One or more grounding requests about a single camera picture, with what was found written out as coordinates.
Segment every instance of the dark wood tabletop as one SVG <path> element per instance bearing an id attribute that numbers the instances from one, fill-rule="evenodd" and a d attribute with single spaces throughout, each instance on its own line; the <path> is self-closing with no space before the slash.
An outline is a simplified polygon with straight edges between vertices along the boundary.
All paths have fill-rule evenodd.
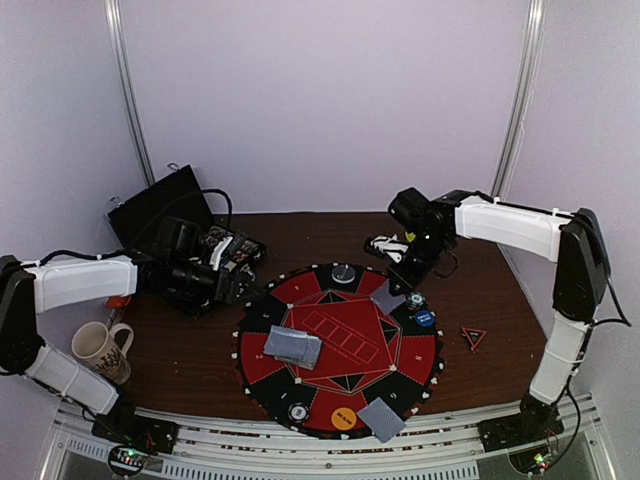
<path id="1" fill-rule="evenodd" d="M 384 270 L 387 261 L 363 252 L 364 239 L 400 232 L 386 213 L 238 215 L 233 228 L 268 246 L 268 260 L 257 268 L 261 284 L 312 263 Z M 430 275 L 418 289 L 444 332 L 446 361 L 422 414 L 520 399 L 544 349 L 542 329 L 498 247 L 460 239 L 455 253 L 460 267 L 452 277 Z M 244 395 L 231 358 L 232 333 L 242 309 L 216 306 L 194 321 L 161 298 L 137 295 L 124 316 L 135 331 L 129 352 L 133 373 L 125 391 L 137 405 L 155 410 L 267 419 Z M 475 353 L 461 336 L 463 326 L 488 332 Z"/>

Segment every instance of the blue chip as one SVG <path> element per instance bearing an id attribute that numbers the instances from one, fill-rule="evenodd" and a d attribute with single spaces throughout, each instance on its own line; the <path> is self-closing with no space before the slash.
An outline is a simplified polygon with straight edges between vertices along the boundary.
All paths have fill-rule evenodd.
<path id="1" fill-rule="evenodd" d="M 433 312 L 429 312 L 427 310 L 420 310 L 416 313 L 416 323 L 421 327 L 430 327 L 434 323 L 436 323 L 436 316 Z"/>

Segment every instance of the red and black poker mat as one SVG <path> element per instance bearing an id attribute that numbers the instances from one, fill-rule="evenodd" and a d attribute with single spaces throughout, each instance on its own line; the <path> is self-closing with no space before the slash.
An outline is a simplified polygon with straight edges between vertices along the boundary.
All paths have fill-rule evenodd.
<path id="1" fill-rule="evenodd" d="M 443 345 L 436 324 L 421 326 L 406 304 L 380 311 L 370 295 L 386 281 L 383 273 L 352 265 L 353 281 L 338 283 L 336 265 L 270 283 L 247 304 L 232 356 L 245 393 L 278 423 L 319 438 L 361 438 L 371 430 L 355 413 L 378 397 L 403 420 L 418 411 L 444 367 Z M 263 354 L 272 325 L 322 340 L 313 370 Z"/>

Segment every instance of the yellow label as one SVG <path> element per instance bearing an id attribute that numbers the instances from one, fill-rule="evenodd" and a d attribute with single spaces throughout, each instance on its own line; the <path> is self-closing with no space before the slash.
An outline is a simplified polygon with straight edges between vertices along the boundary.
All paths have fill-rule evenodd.
<path id="1" fill-rule="evenodd" d="M 331 414 L 331 423 L 338 430 L 351 430 L 356 425 L 356 421 L 356 412 L 350 408 L 338 408 Z"/>

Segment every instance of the mug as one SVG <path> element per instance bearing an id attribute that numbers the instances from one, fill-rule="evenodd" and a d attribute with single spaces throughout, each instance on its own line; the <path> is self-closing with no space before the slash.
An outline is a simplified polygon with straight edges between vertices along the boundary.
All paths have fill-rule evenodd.
<path id="1" fill-rule="evenodd" d="M 122 349 L 116 345 L 117 332 L 127 330 L 129 336 Z M 118 323 L 109 330 L 100 322 L 90 322 L 78 329 L 71 340 L 71 351 L 91 370 L 122 385 L 131 375 L 131 365 L 126 355 L 133 343 L 133 329 L 126 323 Z"/>

